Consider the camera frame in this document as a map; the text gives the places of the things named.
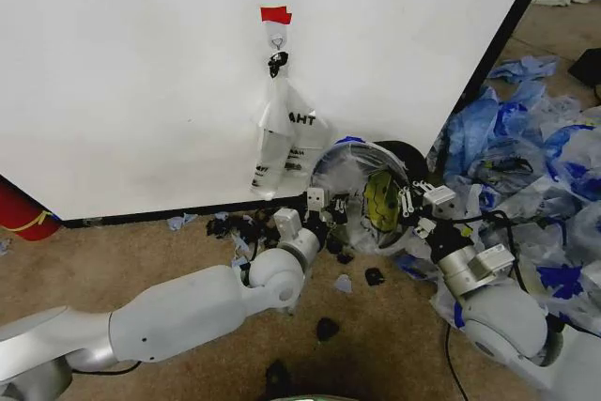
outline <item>small black fragment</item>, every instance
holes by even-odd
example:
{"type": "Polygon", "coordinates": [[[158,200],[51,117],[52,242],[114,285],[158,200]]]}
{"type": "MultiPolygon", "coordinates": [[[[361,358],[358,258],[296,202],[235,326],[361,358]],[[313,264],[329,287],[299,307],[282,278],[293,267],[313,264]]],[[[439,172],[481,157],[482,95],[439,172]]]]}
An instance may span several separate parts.
{"type": "Polygon", "coordinates": [[[326,241],[326,248],[328,248],[330,254],[340,254],[342,253],[342,241],[330,235],[326,241]]]}
{"type": "Polygon", "coordinates": [[[289,396],[291,384],[290,373],[279,359],[265,371],[265,392],[269,399],[289,396]]]}
{"type": "Polygon", "coordinates": [[[355,256],[353,254],[344,253],[344,252],[336,255],[336,260],[338,260],[338,262],[342,263],[343,265],[346,265],[347,263],[352,262],[354,258],[355,258],[355,256]]]}
{"type": "Polygon", "coordinates": [[[386,280],[384,279],[384,274],[378,268],[368,268],[365,270],[365,279],[369,286],[383,284],[386,280]]]}
{"type": "Polygon", "coordinates": [[[317,322],[317,340],[327,342],[340,331],[340,326],[333,319],[324,316],[317,322]]]}

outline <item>white plastic bag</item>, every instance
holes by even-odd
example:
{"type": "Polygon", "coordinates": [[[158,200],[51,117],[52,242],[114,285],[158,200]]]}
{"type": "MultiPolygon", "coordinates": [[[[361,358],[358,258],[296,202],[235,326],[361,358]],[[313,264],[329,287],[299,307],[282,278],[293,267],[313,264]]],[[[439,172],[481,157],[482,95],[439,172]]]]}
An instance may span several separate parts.
{"type": "Polygon", "coordinates": [[[294,142],[285,162],[285,175],[309,177],[330,141],[328,124],[303,100],[294,86],[289,87],[286,101],[294,142]]]}
{"type": "Polygon", "coordinates": [[[285,77],[270,80],[267,105],[258,124],[259,155],[251,190],[268,201],[277,192],[294,137],[286,106],[287,96],[288,81],[285,77]]]}

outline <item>cable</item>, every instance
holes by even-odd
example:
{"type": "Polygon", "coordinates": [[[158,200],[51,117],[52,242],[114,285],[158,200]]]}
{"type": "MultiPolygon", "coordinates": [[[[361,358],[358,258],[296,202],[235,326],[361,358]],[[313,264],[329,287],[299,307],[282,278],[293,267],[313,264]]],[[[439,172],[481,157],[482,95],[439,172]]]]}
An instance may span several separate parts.
{"type": "Polygon", "coordinates": [[[121,375],[127,375],[128,373],[131,373],[133,370],[135,370],[141,364],[142,364],[142,362],[138,361],[134,365],[132,365],[131,367],[126,368],[125,370],[117,370],[117,371],[80,371],[80,370],[73,370],[73,373],[75,373],[76,375],[88,375],[88,376],[121,376],[121,375]]]}
{"type": "Polygon", "coordinates": [[[453,375],[453,380],[455,381],[455,385],[457,389],[461,392],[461,396],[463,396],[464,401],[470,401],[466,391],[463,390],[463,386],[461,385],[461,381],[453,368],[453,362],[451,362],[451,354],[449,353],[449,338],[451,337],[451,325],[447,323],[447,332],[444,337],[444,355],[447,358],[447,364],[449,365],[449,369],[451,370],[451,375],[453,375]]]}

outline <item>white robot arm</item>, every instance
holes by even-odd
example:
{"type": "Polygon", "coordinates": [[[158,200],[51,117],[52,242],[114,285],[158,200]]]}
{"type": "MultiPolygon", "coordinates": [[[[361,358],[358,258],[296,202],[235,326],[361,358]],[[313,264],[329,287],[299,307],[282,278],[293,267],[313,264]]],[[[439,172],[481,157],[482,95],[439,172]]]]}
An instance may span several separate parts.
{"type": "Polygon", "coordinates": [[[107,314],[57,307],[0,329],[0,399],[56,399],[73,370],[160,362],[237,329],[247,316],[291,307],[321,243],[296,210],[274,216],[282,237],[248,271],[216,266],[155,285],[107,314]]]}

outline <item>plastic bag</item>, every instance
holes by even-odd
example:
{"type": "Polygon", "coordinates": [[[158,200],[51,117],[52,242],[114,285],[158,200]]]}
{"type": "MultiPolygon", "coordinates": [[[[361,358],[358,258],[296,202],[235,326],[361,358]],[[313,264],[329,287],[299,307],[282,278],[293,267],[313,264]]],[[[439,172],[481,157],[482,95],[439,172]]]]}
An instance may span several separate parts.
{"type": "Polygon", "coordinates": [[[288,90],[287,110],[294,129],[294,142],[285,161],[285,175],[309,177],[330,140],[328,124],[293,86],[288,90]]]}
{"type": "Polygon", "coordinates": [[[471,164],[468,175],[509,196],[533,183],[546,171],[545,157],[532,143],[515,137],[501,138],[471,164]]]}
{"type": "Polygon", "coordinates": [[[601,201],[583,208],[567,223],[568,254],[585,264],[601,260],[601,201]]]}
{"type": "Polygon", "coordinates": [[[485,148],[497,120],[499,97],[489,86],[483,87],[476,101],[449,119],[449,155],[444,179],[464,174],[473,159],[485,148]]]}
{"type": "Polygon", "coordinates": [[[572,193],[590,201],[601,200],[601,131],[575,125],[559,129],[545,141],[553,178],[572,193]]]}
{"type": "Polygon", "coordinates": [[[333,231],[342,242],[365,254],[402,249],[398,193],[408,179],[392,152],[357,141],[334,145],[319,159],[311,185],[324,188],[331,199],[347,195],[347,223],[333,231]]]}
{"type": "Polygon", "coordinates": [[[496,209],[504,211],[512,220],[566,220],[580,209],[580,202],[549,175],[543,175],[500,203],[496,209]]]}
{"type": "Polygon", "coordinates": [[[259,153],[251,190],[265,200],[276,194],[292,148],[294,130],[286,107],[288,81],[276,77],[268,83],[267,105],[259,120],[259,153]]]}

